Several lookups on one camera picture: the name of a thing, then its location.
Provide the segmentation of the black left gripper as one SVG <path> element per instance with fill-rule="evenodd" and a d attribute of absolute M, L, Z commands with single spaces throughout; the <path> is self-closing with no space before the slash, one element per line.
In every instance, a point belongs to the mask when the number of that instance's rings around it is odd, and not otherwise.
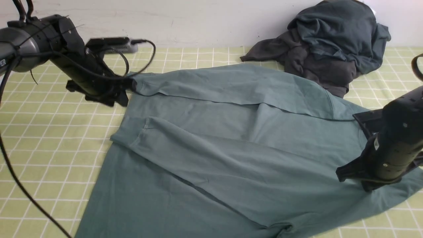
<path fill-rule="evenodd" d="M 129 102 L 126 91 L 136 85 L 134 80 L 113 72 L 104 62 L 105 53 L 90 52 L 69 18 L 51 15 L 50 23 L 61 44 L 51 61 L 70 78 L 66 88 L 82 93 L 87 101 L 126 107 Z"/>

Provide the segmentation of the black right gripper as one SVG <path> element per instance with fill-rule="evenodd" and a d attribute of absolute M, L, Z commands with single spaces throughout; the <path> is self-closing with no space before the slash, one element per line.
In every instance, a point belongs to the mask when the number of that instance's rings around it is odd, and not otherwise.
<path fill-rule="evenodd" d="M 361 182 L 370 192 L 396 184 L 422 165 L 422 87 L 389 102 L 382 108 L 384 126 L 367 140 L 361 155 L 336 169 L 340 182 Z"/>

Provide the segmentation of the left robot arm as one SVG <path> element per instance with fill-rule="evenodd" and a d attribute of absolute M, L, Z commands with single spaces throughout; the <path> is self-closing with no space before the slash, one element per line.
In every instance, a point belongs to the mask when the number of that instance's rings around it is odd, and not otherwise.
<path fill-rule="evenodd" d="M 9 21 L 8 27 L 1 29 L 1 74 L 8 69 L 29 72 L 50 61 L 69 77 L 68 91 L 85 95 L 87 101 L 126 107 L 126 91 L 136 83 L 131 77 L 115 74 L 104 55 L 135 50 L 128 37 L 94 38 L 85 43 L 73 22 L 61 15 L 34 18 L 29 23 Z"/>

